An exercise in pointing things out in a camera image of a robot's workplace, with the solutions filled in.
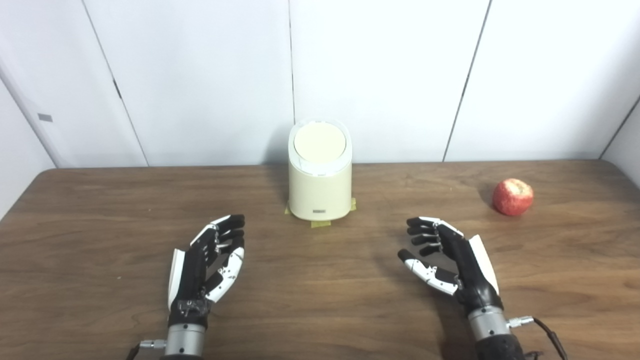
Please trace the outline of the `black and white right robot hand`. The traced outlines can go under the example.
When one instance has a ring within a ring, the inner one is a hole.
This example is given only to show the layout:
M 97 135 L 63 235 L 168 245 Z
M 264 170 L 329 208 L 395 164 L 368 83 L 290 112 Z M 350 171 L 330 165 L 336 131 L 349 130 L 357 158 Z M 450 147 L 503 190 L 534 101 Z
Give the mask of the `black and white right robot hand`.
M 474 252 L 473 242 L 443 219 L 418 216 L 406 221 L 411 244 L 419 248 L 418 256 L 408 249 L 398 251 L 398 258 L 428 286 L 455 297 L 469 315 L 478 309 L 494 307 L 504 310 L 499 291 L 483 271 Z M 441 253 L 455 262 L 456 272 L 441 269 L 426 257 Z

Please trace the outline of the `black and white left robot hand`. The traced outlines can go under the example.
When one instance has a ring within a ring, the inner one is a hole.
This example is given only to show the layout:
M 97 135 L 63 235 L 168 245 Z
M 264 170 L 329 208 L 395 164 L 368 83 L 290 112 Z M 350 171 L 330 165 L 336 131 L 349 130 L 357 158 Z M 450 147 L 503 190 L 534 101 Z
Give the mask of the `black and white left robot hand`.
M 238 279 L 245 258 L 243 214 L 206 224 L 187 250 L 174 249 L 167 290 L 167 326 L 209 326 L 213 305 Z

